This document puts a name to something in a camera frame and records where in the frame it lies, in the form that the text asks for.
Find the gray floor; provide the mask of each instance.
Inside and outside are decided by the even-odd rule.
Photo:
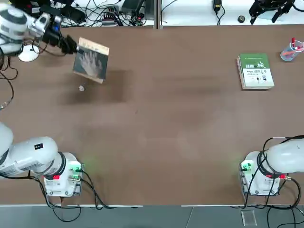
[[[4,228],[241,228],[243,222],[239,209],[230,207],[195,207],[178,206],[143,207],[138,209],[117,208],[96,211],[83,209],[77,221],[64,223],[59,221],[47,207],[0,207],[0,222]],[[255,210],[257,227],[267,228],[268,209]],[[78,209],[57,211],[64,219],[77,215]],[[296,221],[303,221],[303,216],[296,211]],[[288,211],[270,211],[270,227],[276,228],[281,223],[293,222]],[[282,228],[293,228],[293,225]]]

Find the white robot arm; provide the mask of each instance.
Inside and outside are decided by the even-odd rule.
[[[244,194],[249,191],[250,195],[276,195],[280,179],[285,179],[289,173],[304,172],[304,138],[272,146],[265,150],[265,157],[262,152],[254,151],[240,164]]]
[[[22,50],[24,37],[31,35],[61,48],[65,54],[76,52],[77,44],[60,32],[61,18],[46,13],[36,19],[5,3],[0,3],[0,48],[4,55],[16,55]]]
[[[49,137],[31,138],[13,143],[10,128],[0,122],[0,174],[16,176],[33,171],[44,176],[47,195],[70,197],[80,194],[82,165],[71,153],[58,152],[55,141]]]

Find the green book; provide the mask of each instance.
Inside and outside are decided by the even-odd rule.
[[[269,89],[275,86],[266,54],[240,54],[237,66],[243,89]]]

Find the book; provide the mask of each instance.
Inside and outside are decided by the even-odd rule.
[[[73,72],[102,83],[105,80],[110,49],[82,37],[78,48]]]
[[[237,66],[243,89],[270,89],[275,86],[266,54],[240,54]]]

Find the brown table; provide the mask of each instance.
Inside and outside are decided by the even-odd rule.
[[[302,25],[64,33],[110,48],[106,82],[71,73],[74,56],[16,59],[15,99],[0,121],[13,130],[15,142],[48,135],[61,151],[74,153],[107,204],[243,204],[239,162],[271,136],[304,132],[304,55],[290,63],[279,56],[291,36],[303,39]],[[268,54],[273,89],[241,90],[236,58],[246,52]],[[84,83],[86,91],[80,92]],[[2,81],[1,100],[9,96]],[[304,184],[302,174],[295,177]],[[296,191],[288,186],[270,203],[294,201]],[[93,204],[87,188],[71,200]],[[35,182],[2,180],[0,202],[44,204],[44,199]]]

